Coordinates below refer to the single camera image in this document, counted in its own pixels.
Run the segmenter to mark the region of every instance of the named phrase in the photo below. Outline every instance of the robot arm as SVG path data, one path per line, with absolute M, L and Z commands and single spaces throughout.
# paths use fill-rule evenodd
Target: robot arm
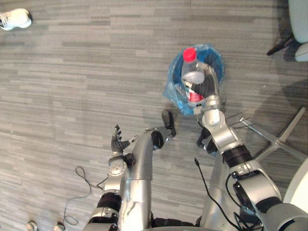
M 237 179 L 233 187 L 242 206 L 253 211 L 268 231 L 308 230 L 308 214 L 295 205 L 282 203 L 275 183 L 251 156 L 235 130 L 228 126 L 220 110 L 219 95 L 208 94 L 208 89 L 217 88 L 217 84 L 209 85 L 211 82 L 215 83 L 185 82 L 185 85 L 205 98 L 202 123 L 212 135 L 217 154 L 223 156 L 230 174 Z
M 134 142 L 138 136 L 128 141 L 121 141 L 120 127 L 115 126 L 111 139 L 112 158 L 109 159 L 109 174 L 103 194 L 92 212 L 83 231 L 118 231 L 119 211 L 122 204 L 123 189 L 128 178 L 128 166 L 133 164 L 133 156 L 124 156 L 123 150 Z

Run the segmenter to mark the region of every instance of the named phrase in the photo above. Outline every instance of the blue plastic bag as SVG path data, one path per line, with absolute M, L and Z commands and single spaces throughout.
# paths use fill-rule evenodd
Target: blue plastic bag
M 214 49 L 212 44 L 194 45 L 197 51 L 197 59 L 214 68 L 218 82 L 225 77 L 225 65 L 220 53 Z M 193 109 L 188 105 L 188 100 L 184 92 L 185 86 L 181 81 L 181 71 L 183 65 L 183 49 L 172 61 L 168 68 L 167 84 L 163 96 L 170 99 L 185 116 L 193 115 Z

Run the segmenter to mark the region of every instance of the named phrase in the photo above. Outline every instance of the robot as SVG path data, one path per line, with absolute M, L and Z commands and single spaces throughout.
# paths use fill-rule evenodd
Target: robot
M 295 205 L 282 202 L 275 183 L 228 125 L 222 112 L 216 76 L 207 75 L 201 84 L 185 80 L 184 83 L 205 98 L 202 125 L 207 131 L 205 136 L 211 136 L 216 151 L 211 187 L 206 186 L 204 211 L 196 225 L 169 219 L 159 227 L 151 214 L 153 151 L 162 148 L 168 138 L 176 135 L 171 112 L 163 111 L 164 126 L 147 129 L 131 154 L 124 155 L 123 150 L 137 137 L 121 141 L 119 127 L 115 127 L 111 141 L 113 154 L 108 163 L 109 177 L 97 208 L 83 231 L 250 230 L 251 227 L 244 229 L 229 219 L 239 210 L 257 218 L 262 229 L 267 231 L 308 230 L 308 214 Z M 233 185 L 236 200 L 225 182 L 229 177 L 236 180 Z

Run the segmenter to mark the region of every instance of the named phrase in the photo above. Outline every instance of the chair leg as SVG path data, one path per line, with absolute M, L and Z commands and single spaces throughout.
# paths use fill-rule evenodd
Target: chair leg
M 267 55 L 272 55 L 280 50 L 282 50 L 283 48 L 287 47 L 290 45 L 291 42 L 294 41 L 294 35 L 291 34 L 287 39 L 281 41 L 280 43 L 278 43 L 276 46 L 274 46 L 272 49 L 270 49 L 266 54 Z

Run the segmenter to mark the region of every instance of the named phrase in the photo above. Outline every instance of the shoe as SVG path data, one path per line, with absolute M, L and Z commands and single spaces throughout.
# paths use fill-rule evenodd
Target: shoe
M 165 128 L 170 129 L 171 130 L 171 136 L 175 137 L 175 135 L 177 133 L 175 131 L 174 119 L 173 119 L 173 115 L 172 115 L 171 111 L 164 110 L 162 112 L 162 119 L 163 119 Z
M 64 224 L 58 221 L 57 224 L 53 227 L 53 231 L 65 231 Z
M 26 9 L 15 9 L 0 13 L 0 27 L 3 30 L 12 30 L 16 27 L 27 28 L 31 23 L 31 14 Z
M 38 226 L 34 221 L 29 221 L 26 224 L 27 231 L 38 231 Z

